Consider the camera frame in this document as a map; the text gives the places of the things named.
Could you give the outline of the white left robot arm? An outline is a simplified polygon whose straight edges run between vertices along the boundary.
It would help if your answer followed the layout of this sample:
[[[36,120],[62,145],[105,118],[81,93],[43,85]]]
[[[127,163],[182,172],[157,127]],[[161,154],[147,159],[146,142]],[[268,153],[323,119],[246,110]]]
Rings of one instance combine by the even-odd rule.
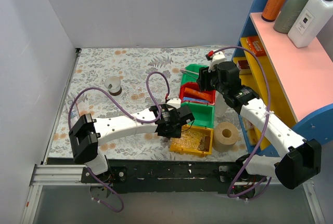
[[[175,108],[167,104],[152,106],[128,116],[93,118],[82,115],[70,128],[73,161],[87,166],[99,182],[106,182],[111,170],[99,147],[116,139],[136,134],[153,134],[160,137],[180,138],[182,127],[195,120],[189,106]]]

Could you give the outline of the clear glass cup brown band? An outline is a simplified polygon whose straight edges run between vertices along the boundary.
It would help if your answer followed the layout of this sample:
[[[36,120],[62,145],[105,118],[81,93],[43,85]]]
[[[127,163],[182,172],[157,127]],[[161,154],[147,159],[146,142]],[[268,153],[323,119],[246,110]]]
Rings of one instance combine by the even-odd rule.
[[[104,82],[105,87],[112,96],[118,96],[122,92],[121,80],[117,76],[110,76]]]

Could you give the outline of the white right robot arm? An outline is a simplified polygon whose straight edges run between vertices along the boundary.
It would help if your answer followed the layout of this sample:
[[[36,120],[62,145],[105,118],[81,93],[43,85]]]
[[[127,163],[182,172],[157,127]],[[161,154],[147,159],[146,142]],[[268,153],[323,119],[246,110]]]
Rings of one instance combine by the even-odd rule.
[[[200,90],[219,92],[230,108],[261,130],[278,153],[278,157],[253,154],[243,159],[235,168],[239,180],[247,181],[253,175],[260,175],[276,178],[286,188],[294,189],[320,173],[321,144],[295,133],[270,111],[251,87],[241,83],[233,62],[221,62],[214,71],[200,68],[197,84]]]

